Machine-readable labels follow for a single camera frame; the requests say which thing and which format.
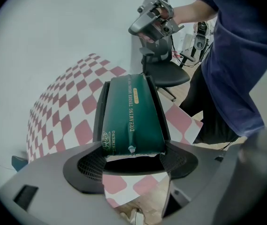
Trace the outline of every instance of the chair backrest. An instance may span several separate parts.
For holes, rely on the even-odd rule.
[[[148,43],[140,39],[142,46],[149,48],[154,52],[154,56],[147,57],[147,63],[159,61],[171,61],[172,59],[172,39],[170,36],[163,37],[155,43]]]

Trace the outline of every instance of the white wall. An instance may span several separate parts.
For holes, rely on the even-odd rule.
[[[47,86],[77,60],[98,53],[131,72],[141,69],[140,44],[127,30],[142,1],[9,0],[3,6],[0,166],[12,169],[11,156],[26,150],[29,110]],[[171,4],[192,1],[171,0]]]

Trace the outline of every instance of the yellow oval label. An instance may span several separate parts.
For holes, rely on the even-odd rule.
[[[133,96],[134,96],[134,103],[138,104],[138,95],[137,95],[137,89],[133,89]]]

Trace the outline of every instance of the red and white checkered tablecloth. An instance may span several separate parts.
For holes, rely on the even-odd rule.
[[[27,155],[31,162],[47,154],[92,142],[97,101],[104,82],[127,71],[92,53],[60,75],[30,110]],[[202,123],[160,95],[171,138],[191,144]],[[147,176],[103,176],[107,201],[125,204],[153,188],[166,173]]]

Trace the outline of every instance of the green package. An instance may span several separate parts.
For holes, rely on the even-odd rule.
[[[143,74],[113,78],[102,128],[104,156],[165,151],[157,112]]]

